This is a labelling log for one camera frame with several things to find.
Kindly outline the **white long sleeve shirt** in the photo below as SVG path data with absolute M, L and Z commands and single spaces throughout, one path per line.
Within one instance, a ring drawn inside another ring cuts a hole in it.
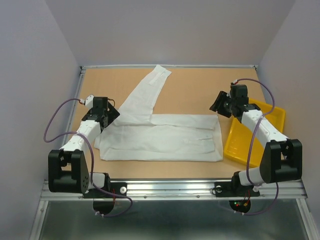
M 95 139 L 101 160 L 222 161 L 217 115 L 153 113 L 170 74 L 157 65 L 128 95 L 120 116 Z

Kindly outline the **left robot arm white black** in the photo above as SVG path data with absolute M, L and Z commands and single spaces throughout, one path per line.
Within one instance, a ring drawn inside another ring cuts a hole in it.
M 53 193 L 84 194 L 93 189 L 100 197 L 111 193 L 109 176 L 106 173 L 93 173 L 88 169 L 86 151 L 93 156 L 92 142 L 106 129 L 120 113 L 110 104 L 108 97 L 89 95 L 86 99 L 75 101 L 86 106 L 88 112 L 81 119 L 76 131 L 58 135 L 72 135 L 60 149 L 51 150 L 48 154 L 48 187 Z M 93 178 L 98 181 L 93 186 Z

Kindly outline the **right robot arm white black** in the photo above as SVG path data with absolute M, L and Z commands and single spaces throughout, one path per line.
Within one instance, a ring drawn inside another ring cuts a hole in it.
M 242 195 L 254 186 L 301 179 L 302 143 L 278 131 L 261 108 L 249 102 L 246 85 L 233 83 L 229 92 L 220 91 L 209 109 L 227 118 L 236 118 L 252 132 L 252 140 L 258 139 L 263 147 L 259 166 L 235 172 L 221 189 Z

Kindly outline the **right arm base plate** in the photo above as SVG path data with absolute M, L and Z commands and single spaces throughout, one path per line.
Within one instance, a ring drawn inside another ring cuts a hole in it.
M 251 197 L 260 196 L 253 186 L 235 185 L 231 181 L 216 182 L 211 192 L 217 198 L 230 198 L 231 209 L 241 214 L 247 214 L 251 209 Z

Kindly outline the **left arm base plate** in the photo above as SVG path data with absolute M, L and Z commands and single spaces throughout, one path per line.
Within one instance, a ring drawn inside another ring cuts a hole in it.
M 92 188 L 83 195 L 84 199 L 93 199 L 92 207 L 96 216 L 117 217 L 132 207 L 131 200 L 127 198 L 126 182 L 112 182 L 110 186 L 102 189 L 103 191 Z

